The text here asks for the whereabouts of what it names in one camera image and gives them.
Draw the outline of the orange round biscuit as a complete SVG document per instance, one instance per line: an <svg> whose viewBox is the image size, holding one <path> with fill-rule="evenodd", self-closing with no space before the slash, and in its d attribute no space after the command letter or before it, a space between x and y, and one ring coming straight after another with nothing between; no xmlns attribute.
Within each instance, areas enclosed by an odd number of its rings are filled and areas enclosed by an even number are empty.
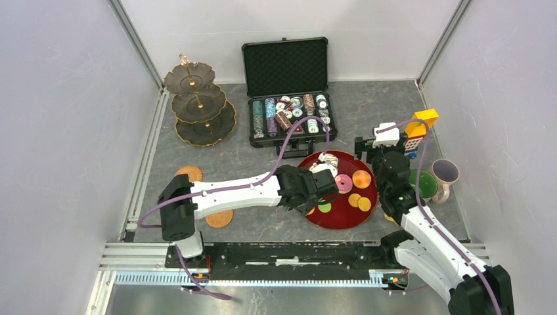
<svg viewBox="0 0 557 315"><path fill-rule="evenodd" d="M357 193L354 193L354 194L350 194L350 195L348 196L347 201L348 201L348 204L349 204L350 206L358 208L358 207L359 207L359 200L360 200L360 199L361 199L361 195L360 195L360 194L357 194Z"/></svg>

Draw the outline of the three-tier dessert stand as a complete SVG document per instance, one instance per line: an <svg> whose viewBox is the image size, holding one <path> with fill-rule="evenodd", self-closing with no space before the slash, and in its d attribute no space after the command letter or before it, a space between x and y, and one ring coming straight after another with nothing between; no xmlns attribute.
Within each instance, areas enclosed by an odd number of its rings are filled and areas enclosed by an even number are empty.
<svg viewBox="0 0 557 315"><path fill-rule="evenodd" d="M193 146L213 146L229 136L236 126L236 109L225 91L215 83L215 71L204 62L191 62L183 53L180 64L164 77L173 95L171 112L175 133Z"/></svg>

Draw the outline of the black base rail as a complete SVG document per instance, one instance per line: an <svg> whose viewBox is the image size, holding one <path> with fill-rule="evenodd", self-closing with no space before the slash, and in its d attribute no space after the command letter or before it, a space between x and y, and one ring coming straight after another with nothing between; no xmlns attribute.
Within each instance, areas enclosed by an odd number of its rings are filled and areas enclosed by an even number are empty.
<svg viewBox="0 0 557 315"><path fill-rule="evenodd" d="M372 284L402 290L407 268L389 261L377 242L215 242L186 258L175 245L167 249L166 268L188 268L201 284L231 282L261 285Z"/></svg>

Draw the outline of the green macaron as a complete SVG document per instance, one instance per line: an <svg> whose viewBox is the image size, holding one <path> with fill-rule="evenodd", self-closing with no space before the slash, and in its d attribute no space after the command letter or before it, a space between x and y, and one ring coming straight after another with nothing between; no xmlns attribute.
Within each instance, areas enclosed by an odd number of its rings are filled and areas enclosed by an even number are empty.
<svg viewBox="0 0 557 315"><path fill-rule="evenodd" d="M318 204L317 209L321 213L329 213L332 209L331 203Z"/></svg>

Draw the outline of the woven coaster left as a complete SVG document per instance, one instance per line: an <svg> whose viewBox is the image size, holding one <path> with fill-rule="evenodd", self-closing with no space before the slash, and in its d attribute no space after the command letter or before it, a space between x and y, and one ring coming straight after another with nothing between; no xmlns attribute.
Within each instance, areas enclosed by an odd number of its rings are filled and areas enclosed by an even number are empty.
<svg viewBox="0 0 557 315"><path fill-rule="evenodd" d="M178 169L175 176L186 175L190 182L200 182L203 180L202 170L195 165L186 165Z"/></svg>

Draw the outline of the woven coaster front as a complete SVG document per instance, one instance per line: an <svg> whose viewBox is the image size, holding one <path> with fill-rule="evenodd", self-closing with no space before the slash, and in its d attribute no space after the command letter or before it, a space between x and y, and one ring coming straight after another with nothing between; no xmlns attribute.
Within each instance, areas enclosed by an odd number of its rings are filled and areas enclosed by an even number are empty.
<svg viewBox="0 0 557 315"><path fill-rule="evenodd" d="M226 210L208 215L205 217L205 220L212 228L224 228L231 223L233 215L233 210Z"/></svg>

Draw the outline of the woven coaster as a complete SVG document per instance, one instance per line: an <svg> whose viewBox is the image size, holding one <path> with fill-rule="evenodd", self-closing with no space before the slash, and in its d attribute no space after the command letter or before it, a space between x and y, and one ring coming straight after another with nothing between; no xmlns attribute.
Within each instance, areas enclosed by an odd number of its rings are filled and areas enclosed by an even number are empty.
<svg viewBox="0 0 557 315"><path fill-rule="evenodd" d="M233 215L233 210L226 210L208 215L205 217L205 220L212 228L224 228L231 223Z"/></svg>
<svg viewBox="0 0 557 315"><path fill-rule="evenodd" d="M186 165L178 169L175 176L186 175L190 182L200 182L203 180L202 170L195 165Z"/></svg>

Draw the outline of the green bowl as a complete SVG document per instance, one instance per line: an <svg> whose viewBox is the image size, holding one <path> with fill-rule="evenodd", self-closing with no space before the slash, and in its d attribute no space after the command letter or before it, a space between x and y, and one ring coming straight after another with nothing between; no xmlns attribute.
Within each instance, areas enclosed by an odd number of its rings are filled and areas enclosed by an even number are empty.
<svg viewBox="0 0 557 315"><path fill-rule="evenodd" d="M438 184L435 177L428 171L417 169L411 171L409 184L419 192L424 201L431 200L437 193Z"/></svg>

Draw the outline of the pink frosted donut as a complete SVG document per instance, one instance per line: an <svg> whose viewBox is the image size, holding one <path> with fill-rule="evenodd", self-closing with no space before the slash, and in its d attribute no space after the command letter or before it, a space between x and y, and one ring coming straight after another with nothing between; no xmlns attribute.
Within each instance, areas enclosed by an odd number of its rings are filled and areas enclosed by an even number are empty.
<svg viewBox="0 0 557 315"><path fill-rule="evenodd" d="M338 187L338 191L340 194L347 194L353 188L353 182L349 175L346 174L337 174L335 176L335 182Z"/></svg>

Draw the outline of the white striped donut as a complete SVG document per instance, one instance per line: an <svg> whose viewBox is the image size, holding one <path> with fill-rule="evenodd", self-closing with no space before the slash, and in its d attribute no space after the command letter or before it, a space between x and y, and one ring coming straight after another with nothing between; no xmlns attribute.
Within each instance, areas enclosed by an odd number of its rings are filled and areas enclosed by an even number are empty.
<svg viewBox="0 0 557 315"><path fill-rule="evenodd" d="M334 168L337 168L339 164L339 159L334 154L322 152L318 156L318 164L328 164L333 166Z"/></svg>

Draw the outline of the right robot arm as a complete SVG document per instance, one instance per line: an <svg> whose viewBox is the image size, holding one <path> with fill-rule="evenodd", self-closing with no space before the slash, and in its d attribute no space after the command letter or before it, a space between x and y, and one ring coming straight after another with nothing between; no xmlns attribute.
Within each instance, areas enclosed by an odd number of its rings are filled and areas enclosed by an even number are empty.
<svg viewBox="0 0 557 315"><path fill-rule="evenodd" d="M380 240L381 263L414 272L447 303L450 314L514 314L509 273L460 243L411 186L406 139L402 134L387 146L375 138L354 140L356 159L371 166L381 208L401 228Z"/></svg>

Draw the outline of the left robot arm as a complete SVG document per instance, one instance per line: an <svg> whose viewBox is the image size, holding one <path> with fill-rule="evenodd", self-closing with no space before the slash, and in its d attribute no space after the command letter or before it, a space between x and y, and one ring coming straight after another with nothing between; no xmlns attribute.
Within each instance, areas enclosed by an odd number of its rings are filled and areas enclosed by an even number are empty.
<svg viewBox="0 0 557 315"><path fill-rule="evenodd" d="M310 169L282 165L255 177L223 182L193 182L177 175L158 198L160 228L166 242L177 244L182 260L199 267L206 260L195 222L208 215L246 207L282 206L308 215L339 194L337 169L322 163Z"/></svg>

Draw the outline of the orange waffle biscuit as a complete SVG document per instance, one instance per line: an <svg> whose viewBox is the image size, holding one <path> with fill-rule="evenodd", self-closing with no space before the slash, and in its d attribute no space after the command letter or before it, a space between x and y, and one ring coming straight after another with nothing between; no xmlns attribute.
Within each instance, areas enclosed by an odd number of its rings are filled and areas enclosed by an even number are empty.
<svg viewBox="0 0 557 315"><path fill-rule="evenodd" d="M358 208L363 212L368 212L372 208L371 201L366 197L361 197L357 201Z"/></svg>

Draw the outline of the orange peach bun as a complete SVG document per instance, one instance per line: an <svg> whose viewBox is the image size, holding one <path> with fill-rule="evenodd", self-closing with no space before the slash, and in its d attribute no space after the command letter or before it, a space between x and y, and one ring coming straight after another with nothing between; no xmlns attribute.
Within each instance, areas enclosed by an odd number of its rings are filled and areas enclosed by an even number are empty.
<svg viewBox="0 0 557 315"><path fill-rule="evenodd" d="M358 189L368 188L372 183L372 176L365 170L358 170L351 176L353 186Z"/></svg>

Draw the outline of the beige purple mug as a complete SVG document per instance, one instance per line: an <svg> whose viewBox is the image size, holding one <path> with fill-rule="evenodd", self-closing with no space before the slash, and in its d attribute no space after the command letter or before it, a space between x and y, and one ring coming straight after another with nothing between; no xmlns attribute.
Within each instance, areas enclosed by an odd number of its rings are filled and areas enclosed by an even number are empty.
<svg viewBox="0 0 557 315"><path fill-rule="evenodd" d="M445 203L450 196L450 187L460 177L460 169L451 160L437 159L432 163L430 173L437 182L437 192L432 200L434 203Z"/></svg>

